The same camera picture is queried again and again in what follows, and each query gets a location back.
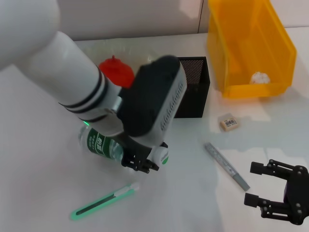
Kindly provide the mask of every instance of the mesh container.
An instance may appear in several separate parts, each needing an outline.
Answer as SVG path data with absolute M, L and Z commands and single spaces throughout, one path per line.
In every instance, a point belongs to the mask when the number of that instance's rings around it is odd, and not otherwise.
M 206 57 L 179 57 L 187 77 L 187 90 L 175 118 L 202 117 L 210 79 Z

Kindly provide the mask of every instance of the yellow storage bin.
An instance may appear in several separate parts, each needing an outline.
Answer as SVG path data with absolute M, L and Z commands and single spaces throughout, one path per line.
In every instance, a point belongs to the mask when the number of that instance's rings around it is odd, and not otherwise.
M 292 84 L 296 49 L 268 0 L 209 0 L 207 48 L 223 97 L 269 97 Z M 251 84 L 254 73 L 269 84 Z

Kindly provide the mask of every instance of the red object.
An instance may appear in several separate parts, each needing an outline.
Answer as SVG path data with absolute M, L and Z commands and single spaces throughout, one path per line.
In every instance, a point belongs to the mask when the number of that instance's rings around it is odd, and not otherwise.
M 117 86 L 130 88 L 134 81 L 131 67 L 116 59 L 115 56 L 100 63 L 99 69 Z

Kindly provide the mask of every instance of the white tabletop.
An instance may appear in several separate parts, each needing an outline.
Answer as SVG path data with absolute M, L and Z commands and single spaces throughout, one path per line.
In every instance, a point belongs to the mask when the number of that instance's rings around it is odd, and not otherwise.
M 293 86 L 270 99 L 225 100 L 214 88 L 207 34 L 129 39 L 157 54 L 206 56 L 211 87 L 203 118 L 175 119 L 166 137 L 165 168 L 131 173 L 82 153 L 82 122 L 11 66 L 0 72 L 0 231 L 12 232 L 290 232 L 302 226 L 263 219 L 244 206 L 243 190 L 202 147 L 211 141 L 251 186 L 249 193 L 282 201 L 285 181 L 251 174 L 252 161 L 309 164 L 309 28 L 288 29 L 298 50 Z M 81 48 L 95 42 L 78 42 Z M 222 132 L 227 115 L 241 126 Z M 141 189 L 82 220 L 70 213 L 135 180 Z

